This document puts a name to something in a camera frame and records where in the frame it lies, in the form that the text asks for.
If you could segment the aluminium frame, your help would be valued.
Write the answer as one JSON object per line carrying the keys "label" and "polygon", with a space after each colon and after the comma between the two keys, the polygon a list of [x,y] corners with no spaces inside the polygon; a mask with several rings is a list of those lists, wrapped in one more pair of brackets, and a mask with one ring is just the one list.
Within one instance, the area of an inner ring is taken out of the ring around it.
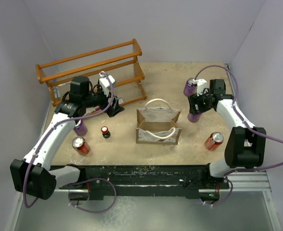
{"label": "aluminium frame", "polygon": [[[86,119],[85,137],[91,151],[80,156],[71,146],[71,131],[57,151],[51,170],[67,165],[207,165],[224,157],[224,146],[208,151],[204,141],[213,131],[230,135],[225,120],[215,111],[198,123],[187,119],[189,104],[182,91],[188,78],[203,63],[143,63],[142,81],[148,100],[162,98],[181,111],[177,145],[137,144],[136,110],[145,101],[128,104],[114,117],[100,113]],[[103,137],[107,126],[111,136]],[[228,189],[217,200],[163,196],[105,196],[90,200],[81,192],[55,189],[47,200],[37,198],[31,208],[21,203],[16,231],[279,231],[281,226],[270,198],[266,172],[238,170],[223,177]]]}

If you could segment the red soda can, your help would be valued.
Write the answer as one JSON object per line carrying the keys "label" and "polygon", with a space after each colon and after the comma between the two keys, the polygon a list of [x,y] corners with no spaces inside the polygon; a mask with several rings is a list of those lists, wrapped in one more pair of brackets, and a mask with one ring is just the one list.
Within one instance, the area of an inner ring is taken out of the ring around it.
{"label": "red soda can", "polygon": [[220,132],[213,132],[205,141],[205,147],[210,150],[216,150],[224,141],[224,137]]}
{"label": "red soda can", "polygon": [[80,155],[87,155],[90,152],[90,146],[83,137],[75,137],[72,140],[72,147]]}

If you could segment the left red soda can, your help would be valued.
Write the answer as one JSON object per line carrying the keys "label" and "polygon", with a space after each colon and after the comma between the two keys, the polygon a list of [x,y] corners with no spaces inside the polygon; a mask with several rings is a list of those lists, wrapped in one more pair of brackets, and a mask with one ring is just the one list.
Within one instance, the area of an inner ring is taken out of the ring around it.
{"label": "left red soda can", "polygon": [[90,152],[90,146],[83,137],[75,137],[72,140],[72,147],[80,155],[87,155]]}

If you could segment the right red soda can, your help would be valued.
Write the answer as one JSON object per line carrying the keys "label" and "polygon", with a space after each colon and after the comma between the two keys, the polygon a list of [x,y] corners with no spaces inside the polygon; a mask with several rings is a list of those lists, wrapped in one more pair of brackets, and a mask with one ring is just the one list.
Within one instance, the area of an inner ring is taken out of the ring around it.
{"label": "right red soda can", "polygon": [[205,147],[210,150],[216,150],[224,141],[224,137],[220,132],[213,132],[205,141]]}

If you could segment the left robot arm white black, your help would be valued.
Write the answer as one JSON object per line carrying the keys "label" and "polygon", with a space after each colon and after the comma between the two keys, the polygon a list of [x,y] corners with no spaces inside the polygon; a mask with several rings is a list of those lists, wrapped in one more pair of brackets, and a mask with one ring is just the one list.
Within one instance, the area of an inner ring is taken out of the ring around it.
{"label": "left robot arm white black", "polygon": [[114,95],[115,79],[104,71],[99,75],[96,85],[92,85],[88,77],[74,77],[70,90],[56,106],[52,120],[37,144],[22,160],[12,161],[10,171],[16,191],[46,200],[55,189],[65,185],[71,184],[76,189],[86,185],[86,172],[82,167],[67,165],[51,170],[51,164],[67,135],[80,120],[88,118],[88,108],[99,107],[109,117],[124,110]]}

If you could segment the canvas bag with rope handles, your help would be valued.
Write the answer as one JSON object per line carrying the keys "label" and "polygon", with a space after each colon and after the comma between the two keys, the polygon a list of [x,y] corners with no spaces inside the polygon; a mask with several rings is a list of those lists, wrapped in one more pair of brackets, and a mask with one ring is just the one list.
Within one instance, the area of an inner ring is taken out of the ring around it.
{"label": "canvas bag with rope handles", "polygon": [[180,114],[166,100],[149,100],[137,109],[136,143],[177,145],[182,131],[177,125]]}

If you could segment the orange wooden rack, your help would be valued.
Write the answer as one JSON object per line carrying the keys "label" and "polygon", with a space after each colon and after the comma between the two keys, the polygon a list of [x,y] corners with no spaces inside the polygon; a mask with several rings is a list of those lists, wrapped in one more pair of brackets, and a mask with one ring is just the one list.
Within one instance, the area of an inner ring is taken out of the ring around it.
{"label": "orange wooden rack", "polygon": [[88,77],[91,84],[96,85],[99,73],[104,71],[116,80],[114,95],[122,98],[125,106],[147,99],[142,86],[144,73],[138,61],[141,55],[140,45],[136,39],[132,39],[50,63],[37,64],[37,79],[47,85],[51,103],[56,109],[63,95],[70,90],[70,82],[74,77]]}

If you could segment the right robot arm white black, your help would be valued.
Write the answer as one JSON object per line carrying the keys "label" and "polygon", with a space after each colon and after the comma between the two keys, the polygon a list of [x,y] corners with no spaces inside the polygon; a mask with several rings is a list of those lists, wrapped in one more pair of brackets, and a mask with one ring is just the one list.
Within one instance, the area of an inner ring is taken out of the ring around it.
{"label": "right robot arm white black", "polygon": [[209,172],[201,177],[206,188],[213,188],[219,178],[236,168],[254,168],[263,163],[266,131],[247,121],[231,94],[226,93],[223,79],[190,78],[183,91],[189,101],[188,120],[197,122],[202,113],[214,109],[231,129],[224,157],[209,164]]}

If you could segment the pink marker pen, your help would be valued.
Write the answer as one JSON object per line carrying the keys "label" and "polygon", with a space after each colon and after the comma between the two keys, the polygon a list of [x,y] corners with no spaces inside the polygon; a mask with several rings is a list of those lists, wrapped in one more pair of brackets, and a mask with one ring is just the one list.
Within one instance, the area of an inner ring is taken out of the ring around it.
{"label": "pink marker pen", "polygon": [[95,108],[88,108],[86,109],[86,114],[91,114],[93,112],[97,112],[97,111],[100,111],[100,107],[95,107]]}

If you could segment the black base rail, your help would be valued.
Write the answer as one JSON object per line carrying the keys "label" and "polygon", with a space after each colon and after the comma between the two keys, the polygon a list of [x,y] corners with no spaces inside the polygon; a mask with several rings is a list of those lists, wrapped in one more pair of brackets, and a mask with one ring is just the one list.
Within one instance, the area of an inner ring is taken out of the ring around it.
{"label": "black base rail", "polygon": [[88,165],[83,169],[81,181],[92,182],[62,189],[83,193],[90,200],[114,195],[217,200],[218,190],[229,188],[224,178],[210,176],[208,165]]}

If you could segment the purple soda can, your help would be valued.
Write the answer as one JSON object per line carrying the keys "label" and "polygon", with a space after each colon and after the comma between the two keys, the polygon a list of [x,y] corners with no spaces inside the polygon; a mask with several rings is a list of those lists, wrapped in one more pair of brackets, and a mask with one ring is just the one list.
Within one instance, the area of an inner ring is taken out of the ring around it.
{"label": "purple soda can", "polygon": [[188,114],[187,118],[190,122],[198,122],[198,120],[200,119],[202,113],[197,113],[196,115],[193,115],[191,113]]}
{"label": "purple soda can", "polygon": [[186,84],[185,84],[185,87],[184,87],[184,90],[183,90],[183,94],[186,97],[190,97],[191,95],[196,94],[196,91],[197,91],[197,82],[196,82],[196,80],[194,78],[189,78],[186,81]]}
{"label": "purple soda can", "polygon": [[84,135],[86,135],[87,131],[88,131],[88,129],[87,129],[84,121],[82,119],[79,120],[78,123],[74,127],[74,132],[78,136],[84,136]]}

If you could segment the small dark sauce bottle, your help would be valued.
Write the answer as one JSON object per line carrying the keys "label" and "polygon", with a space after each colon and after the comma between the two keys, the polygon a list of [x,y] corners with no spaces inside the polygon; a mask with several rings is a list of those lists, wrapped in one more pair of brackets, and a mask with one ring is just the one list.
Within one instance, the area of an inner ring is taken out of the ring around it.
{"label": "small dark sauce bottle", "polygon": [[107,126],[101,127],[101,132],[104,138],[108,139],[111,136],[110,131],[108,130]]}

